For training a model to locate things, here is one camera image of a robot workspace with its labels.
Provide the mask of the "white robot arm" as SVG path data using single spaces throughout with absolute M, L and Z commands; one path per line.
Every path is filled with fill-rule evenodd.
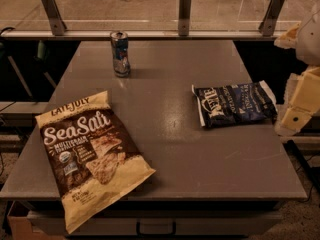
M 279 36 L 274 45 L 293 48 L 296 58 L 307 65 L 300 75 L 290 74 L 275 125 L 280 136 L 293 136 L 320 110 L 320 4 Z

